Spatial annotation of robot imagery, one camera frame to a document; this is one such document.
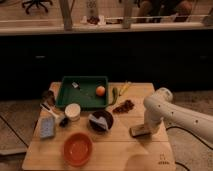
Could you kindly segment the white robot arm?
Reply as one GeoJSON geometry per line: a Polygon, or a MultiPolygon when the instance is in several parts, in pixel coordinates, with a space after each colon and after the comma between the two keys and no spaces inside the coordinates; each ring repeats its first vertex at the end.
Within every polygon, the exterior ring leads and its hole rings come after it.
{"type": "Polygon", "coordinates": [[[156,129],[167,118],[213,143],[213,116],[174,105],[172,100],[173,94],[164,87],[144,98],[150,126],[156,129]]]}

